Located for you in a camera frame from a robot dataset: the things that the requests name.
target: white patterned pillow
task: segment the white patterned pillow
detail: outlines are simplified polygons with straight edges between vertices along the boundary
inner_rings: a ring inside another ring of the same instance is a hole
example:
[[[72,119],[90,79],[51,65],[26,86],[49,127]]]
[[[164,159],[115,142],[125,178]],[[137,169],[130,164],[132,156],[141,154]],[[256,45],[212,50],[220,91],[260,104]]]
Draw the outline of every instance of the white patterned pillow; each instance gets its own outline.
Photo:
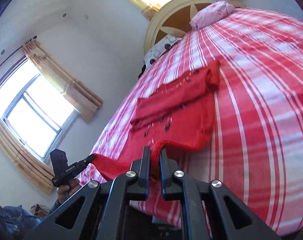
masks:
[[[181,40],[182,38],[177,38],[171,34],[167,34],[157,42],[145,55],[146,69],[150,68],[150,66],[154,64],[161,55],[170,50],[176,42]]]

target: pillow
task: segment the pillow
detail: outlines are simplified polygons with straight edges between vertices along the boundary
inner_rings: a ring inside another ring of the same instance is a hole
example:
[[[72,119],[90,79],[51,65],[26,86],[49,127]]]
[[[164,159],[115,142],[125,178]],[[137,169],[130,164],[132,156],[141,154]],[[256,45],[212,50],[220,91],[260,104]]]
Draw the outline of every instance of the pillow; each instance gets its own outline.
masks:
[[[230,3],[220,1],[213,3],[200,10],[189,23],[193,30],[199,30],[215,22],[224,19],[230,14],[236,12],[236,9]]]
[[[157,42],[145,55],[146,69],[150,68],[161,55],[170,50],[176,42],[181,40],[182,38],[177,38],[168,34]]]

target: red cloth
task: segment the red cloth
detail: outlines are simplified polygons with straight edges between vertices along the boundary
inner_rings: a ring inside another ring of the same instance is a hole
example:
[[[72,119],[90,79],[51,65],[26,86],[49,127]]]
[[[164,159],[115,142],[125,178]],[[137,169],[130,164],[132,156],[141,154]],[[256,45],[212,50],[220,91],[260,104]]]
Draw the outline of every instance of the red cloth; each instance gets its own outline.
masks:
[[[151,147],[151,175],[159,174],[159,154],[166,147],[171,159],[200,151],[210,140],[214,121],[213,91],[219,84],[219,61],[186,71],[161,85],[149,98],[139,98],[126,144],[117,160],[95,154],[93,164],[106,180],[128,171]]]

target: red and white plaid bedspread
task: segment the red and white plaid bedspread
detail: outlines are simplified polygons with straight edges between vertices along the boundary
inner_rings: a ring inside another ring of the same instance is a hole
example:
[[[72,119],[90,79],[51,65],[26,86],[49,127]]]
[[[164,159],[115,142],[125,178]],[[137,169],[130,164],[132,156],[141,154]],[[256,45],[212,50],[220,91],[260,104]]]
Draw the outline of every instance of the red and white plaid bedspread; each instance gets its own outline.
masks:
[[[275,12],[237,9],[188,33],[139,79],[105,127],[92,153],[114,159],[127,140],[139,97],[184,71],[221,62],[212,141],[180,162],[209,182],[219,179],[278,234],[303,226],[303,22]],[[82,185],[104,182],[90,165]],[[151,182],[147,202],[132,206],[180,225],[179,202],[162,200]]]

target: pink pillow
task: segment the pink pillow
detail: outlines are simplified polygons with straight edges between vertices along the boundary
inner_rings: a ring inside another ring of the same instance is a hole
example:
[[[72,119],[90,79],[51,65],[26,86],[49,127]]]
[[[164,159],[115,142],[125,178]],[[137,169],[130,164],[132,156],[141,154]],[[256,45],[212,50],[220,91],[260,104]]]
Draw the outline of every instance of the pink pillow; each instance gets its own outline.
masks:
[[[189,24],[193,30],[199,30],[224,19],[234,12],[236,12],[236,9],[230,3],[224,1],[216,2],[199,11]]]

